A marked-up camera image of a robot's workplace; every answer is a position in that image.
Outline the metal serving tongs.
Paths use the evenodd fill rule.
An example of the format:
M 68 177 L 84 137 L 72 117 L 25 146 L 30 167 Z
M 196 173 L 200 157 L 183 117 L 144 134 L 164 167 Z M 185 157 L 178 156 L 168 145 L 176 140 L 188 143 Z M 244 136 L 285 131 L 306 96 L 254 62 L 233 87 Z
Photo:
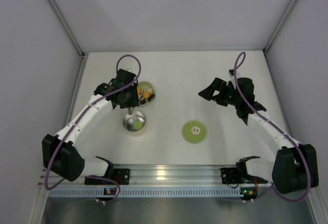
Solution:
M 138 117 L 141 116 L 140 112 L 135 108 L 128 108 L 128 117 Z

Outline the green round food piece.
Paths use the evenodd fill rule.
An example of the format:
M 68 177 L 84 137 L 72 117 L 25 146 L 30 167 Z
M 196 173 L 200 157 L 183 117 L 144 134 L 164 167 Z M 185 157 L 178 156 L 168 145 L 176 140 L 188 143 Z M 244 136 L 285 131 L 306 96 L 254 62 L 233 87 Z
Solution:
M 134 127 L 134 129 L 135 130 L 140 130 L 140 129 L 142 129 L 143 128 L 143 123 L 142 122 L 140 122 L 140 121 L 136 121 L 134 124 L 133 124 L 133 127 Z

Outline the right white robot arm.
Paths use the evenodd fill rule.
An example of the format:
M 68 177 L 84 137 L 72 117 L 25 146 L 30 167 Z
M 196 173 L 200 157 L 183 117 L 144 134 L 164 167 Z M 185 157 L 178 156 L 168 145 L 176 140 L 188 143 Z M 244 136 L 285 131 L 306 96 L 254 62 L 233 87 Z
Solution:
M 319 185 L 317 155 L 310 144 L 291 138 L 268 118 L 266 108 L 255 100 L 254 84 L 241 77 L 228 82 L 215 78 L 198 95 L 221 106 L 234 106 L 237 116 L 268 146 L 275 159 L 260 156 L 241 158 L 236 166 L 243 181 L 259 178 L 272 182 L 280 194 L 287 194 Z

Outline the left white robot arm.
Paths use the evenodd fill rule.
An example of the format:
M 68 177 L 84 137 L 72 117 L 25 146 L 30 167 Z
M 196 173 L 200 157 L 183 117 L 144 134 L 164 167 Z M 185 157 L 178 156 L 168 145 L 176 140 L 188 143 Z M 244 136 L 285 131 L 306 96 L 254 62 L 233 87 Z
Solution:
M 80 150 L 88 134 L 116 107 L 122 109 L 139 105 L 137 75 L 119 69 L 109 83 L 100 84 L 86 106 L 55 135 L 46 135 L 42 141 L 43 164 L 68 181 L 81 176 L 110 177 L 112 163 L 102 157 L 84 159 Z

